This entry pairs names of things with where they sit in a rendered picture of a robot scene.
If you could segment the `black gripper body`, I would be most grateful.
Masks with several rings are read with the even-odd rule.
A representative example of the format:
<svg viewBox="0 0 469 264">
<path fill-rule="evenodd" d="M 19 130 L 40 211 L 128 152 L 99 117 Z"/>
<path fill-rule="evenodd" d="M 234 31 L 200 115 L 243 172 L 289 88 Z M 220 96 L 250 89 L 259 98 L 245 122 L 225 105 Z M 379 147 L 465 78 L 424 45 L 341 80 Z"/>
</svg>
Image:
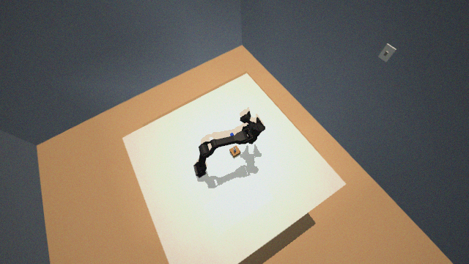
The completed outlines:
<svg viewBox="0 0 469 264">
<path fill-rule="evenodd" d="M 247 123 L 248 123 L 248 127 L 249 127 L 250 130 L 251 130 L 252 127 L 254 127 L 255 124 L 256 124 L 255 122 L 250 121 L 250 116 L 247 115 L 247 114 L 243 115 L 243 116 L 240 118 L 240 121 L 243 122 L 243 123 L 246 123 L 246 122 L 247 122 Z M 262 125 L 262 126 L 263 126 L 263 131 L 264 131 L 264 130 L 265 130 L 265 126 L 264 126 L 264 125 Z"/>
</svg>

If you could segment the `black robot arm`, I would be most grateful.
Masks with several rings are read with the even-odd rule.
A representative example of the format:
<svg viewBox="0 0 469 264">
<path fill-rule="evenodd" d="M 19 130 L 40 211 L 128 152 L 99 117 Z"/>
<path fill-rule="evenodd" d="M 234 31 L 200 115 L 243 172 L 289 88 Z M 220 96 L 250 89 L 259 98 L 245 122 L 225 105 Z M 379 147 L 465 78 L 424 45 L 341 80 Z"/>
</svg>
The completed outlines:
<svg viewBox="0 0 469 264">
<path fill-rule="evenodd" d="M 225 137 L 222 139 L 212 139 L 209 142 L 204 142 L 199 145 L 199 162 L 193 165 L 194 171 L 197 177 L 202 177 L 205 175 L 206 167 L 206 158 L 211 156 L 215 149 L 218 147 L 223 147 L 230 144 L 253 144 L 256 140 L 258 135 L 263 131 L 263 126 L 259 123 L 255 124 L 254 127 L 250 130 L 247 126 L 243 126 L 241 132 L 236 133 L 234 136 Z M 209 150 L 208 144 L 211 143 L 211 149 Z"/>
</svg>

